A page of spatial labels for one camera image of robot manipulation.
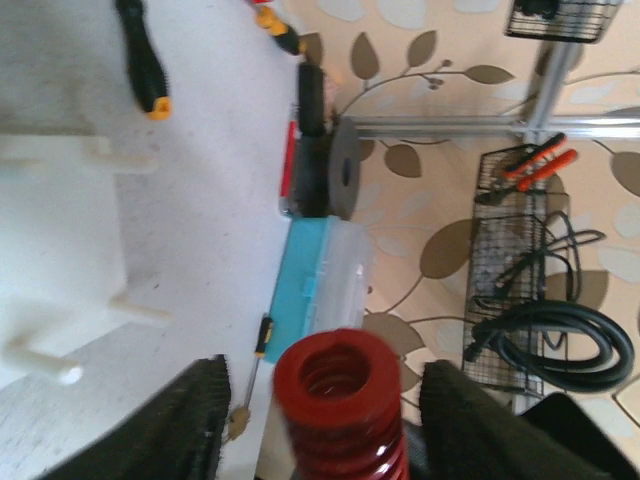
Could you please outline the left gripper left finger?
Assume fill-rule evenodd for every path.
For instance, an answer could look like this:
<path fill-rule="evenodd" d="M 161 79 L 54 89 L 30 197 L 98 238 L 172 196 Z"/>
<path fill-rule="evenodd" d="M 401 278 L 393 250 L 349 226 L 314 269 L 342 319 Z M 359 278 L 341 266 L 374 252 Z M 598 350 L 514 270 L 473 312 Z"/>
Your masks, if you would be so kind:
<path fill-rule="evenodd" d="M 231 403 L 226 359 L 199 359 L 44 479 L 214 479 Z"/>

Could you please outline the large red spring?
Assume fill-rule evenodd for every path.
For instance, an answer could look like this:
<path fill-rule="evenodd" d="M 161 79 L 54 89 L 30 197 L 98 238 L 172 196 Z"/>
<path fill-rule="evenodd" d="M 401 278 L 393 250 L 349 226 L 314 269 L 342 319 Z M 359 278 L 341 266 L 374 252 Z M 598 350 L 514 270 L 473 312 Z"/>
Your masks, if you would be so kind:
<path fill-rule="evenodd" d="M 273 387 L 303 479 L 406 479 L 399 362 L 378 336 L 308 336 L 278 360 Z"/>

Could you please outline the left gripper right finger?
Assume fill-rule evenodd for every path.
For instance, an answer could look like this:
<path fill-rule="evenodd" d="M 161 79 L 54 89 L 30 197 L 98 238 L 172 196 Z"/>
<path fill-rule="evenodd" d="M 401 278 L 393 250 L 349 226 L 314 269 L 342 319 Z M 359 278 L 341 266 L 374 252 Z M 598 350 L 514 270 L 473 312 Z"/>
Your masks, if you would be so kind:
<path fill-rule="evenodd" d="M 513 415 L 452 363 L 424 365 L 419 395 L 434 479 L 609 479 Z"/>

